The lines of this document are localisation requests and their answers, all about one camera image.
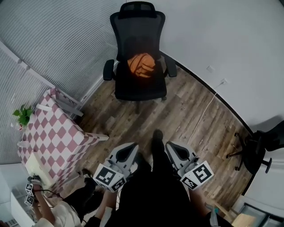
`electrical outlet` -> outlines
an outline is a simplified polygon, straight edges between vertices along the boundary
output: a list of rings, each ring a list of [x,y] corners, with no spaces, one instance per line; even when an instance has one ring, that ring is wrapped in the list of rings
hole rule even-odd
[[[221,84],[226,85],[226,84],[228,84],[228,83],[229,83],[229,82],[228,82],[228,80],[227,80],[226,78],[224,78],[224,79],[221,80]]]
[[[206,69],[209,73],[213,73],[215,71],[215,69],[212,66],[208,66]]]

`window blind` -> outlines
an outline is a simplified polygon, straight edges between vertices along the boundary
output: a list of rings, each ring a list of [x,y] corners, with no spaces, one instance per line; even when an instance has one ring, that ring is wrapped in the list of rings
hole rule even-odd
[[[0,39],[32,69],[80,101],[115,59],[109,17],[121,0],[4,0]]]
[[[11,127],[17,118],[13,112],[25,106],[33,106],[47,85],[32,76],[0,49],[0,164],[20,162],[17,142],[22,133]]]
[[[124,0],[3,0],[0,40],[62,91],[82,101],[115,59],[109,17]],[[0,49],[0,164],[19,162],[21,133],[10,127],[22,104],[34,105],[49,87]]]

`black shoe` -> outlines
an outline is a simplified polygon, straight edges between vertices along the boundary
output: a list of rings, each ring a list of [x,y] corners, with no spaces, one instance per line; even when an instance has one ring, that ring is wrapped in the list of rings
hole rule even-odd
[[[91,172],[86,168],[82,169],[82,173],[83,173],[83,176],[84,176],[85,179],[86,178],[93,178],[93,175],[91,174]]]
[[[159,140],[162,140],[164,137],[163,133],[161,130],[159,129],[156,129],[153,133],[153,139],[159,139]]]

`black office chair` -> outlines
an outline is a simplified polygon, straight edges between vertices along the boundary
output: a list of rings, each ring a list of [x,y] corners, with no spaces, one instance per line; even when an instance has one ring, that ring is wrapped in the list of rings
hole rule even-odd
[[[240,164],[235,167],[235,170],[239,171],[244,163],[251,174],[255,175],[261,164],[264,164],[267,166],[265,173],[268,173],[272,158],[269,161],[264,161],[263,158],[266,150],[270,152],[284,147],[284,121],[266,133],[257,131],[252,137],[247,137],[246,144],[242,138],[239,137],[239,139],[242,151],[226,156],[229,159],[232,156],[242,155]]]
[[[128,101],[145,101],[166,98],[165,74],[161,63],[159,44],[165,15],[155,11],[148,2],[129,2],[122,5],[120,12],[110,16],[118,46],[116,75],[113,72],[114,60],[108,60],[103,70],[104,80],[115,80],[115,96]],[[131,73],[127,60],[136,54],[148,53],[155,60],[150,78]],[[166,74],[177,76],[175,61],[165,57]]]

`checkered tablecloth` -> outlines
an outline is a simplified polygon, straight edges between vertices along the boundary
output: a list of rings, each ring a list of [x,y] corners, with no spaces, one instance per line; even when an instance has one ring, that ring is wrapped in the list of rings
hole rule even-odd
[[[25,165],[32,152],[37,152],[45,170],[56,182],[54,192],[61,192],[62,186],[75,169],[76,163],[90,145],[99,138],[96,134],[85,133],[55,101],[58,91],[52,88],[44,93],[39,104],[49,106],[52,111],[36,109],[37,120],[27,126],[23,141],[29,141],[28,148],[18,149],[18,155]]]

